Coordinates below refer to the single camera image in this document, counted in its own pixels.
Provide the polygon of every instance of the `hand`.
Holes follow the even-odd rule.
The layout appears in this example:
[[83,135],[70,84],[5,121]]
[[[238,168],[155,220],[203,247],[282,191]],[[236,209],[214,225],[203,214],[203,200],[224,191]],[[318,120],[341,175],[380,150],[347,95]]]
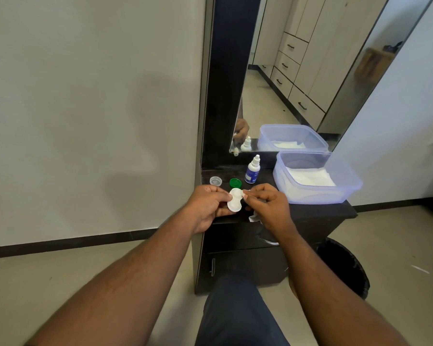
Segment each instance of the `hand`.
[[197,186],[183,207],[184,211],[197,220],[194,233],[205,232],[215,217],[235,214],[227,206],[227,202],[232,198],[230,193],[220,187],[214,185]]
[[254,209],[263,225],[279,240],[285,232],[295,229],[290,218],[289,202],[283,192],[265,183],[256,185],[250,191],[244,190],[244,200]]
[[245,119],[237,119],[236,126],[234,128],[233,140],[236,142],[243,143],[248,135],[249,125]]

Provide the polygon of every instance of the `white lens case lid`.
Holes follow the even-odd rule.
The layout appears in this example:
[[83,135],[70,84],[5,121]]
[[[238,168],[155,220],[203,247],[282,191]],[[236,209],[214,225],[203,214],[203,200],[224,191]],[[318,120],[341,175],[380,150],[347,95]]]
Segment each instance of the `white lens case lid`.
[[238,212],[242,209],[241,200],[244,196],[244,192],[240,188],[232,188],[229,192],[233,198],[228,202],[228,209],[232,212]]

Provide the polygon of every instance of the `cabinet handle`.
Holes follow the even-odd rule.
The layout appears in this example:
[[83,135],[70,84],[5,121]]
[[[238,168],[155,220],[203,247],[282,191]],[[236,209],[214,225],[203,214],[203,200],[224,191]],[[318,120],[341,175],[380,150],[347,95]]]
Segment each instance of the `cabinet handle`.
[[263,239],[260,236],[257,236],[257,238],[263,240],[265,243],[270,244],[272,246],[279,246],[279,243],[277,242],[270,242],[269,240]]
[[212,258],[212,270],[210,271],[210,276],[213,277],[215,275],[215,259]]

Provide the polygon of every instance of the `tiled floor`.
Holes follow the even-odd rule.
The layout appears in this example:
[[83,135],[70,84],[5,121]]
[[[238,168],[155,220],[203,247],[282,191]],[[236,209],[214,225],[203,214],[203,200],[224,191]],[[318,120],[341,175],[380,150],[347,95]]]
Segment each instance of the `tiled floor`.
[[252,138],[259,137],[264,124],[299,123],[256,70],[247,70],[242,102],[244,119],[250,126],[248,135]]
[[[371,282],[368,302],[413,346],[433,346],[433,215],[422,207],[361,213],[331,237],[362,263]],[[81,285],[138,243],[0,259],[0,345],[22,344]],[[316,345],[286,280],[260,292],[292,346]],[[193,345],[204,302],[192,293],[189,251],[149,345]]]

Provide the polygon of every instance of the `leg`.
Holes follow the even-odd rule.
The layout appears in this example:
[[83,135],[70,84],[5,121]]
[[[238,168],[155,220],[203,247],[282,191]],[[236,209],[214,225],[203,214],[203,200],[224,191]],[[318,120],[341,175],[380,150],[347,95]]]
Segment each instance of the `leg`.
[[196,346],[288,346],[258,289],[239,273],[221,277],[207,298]]

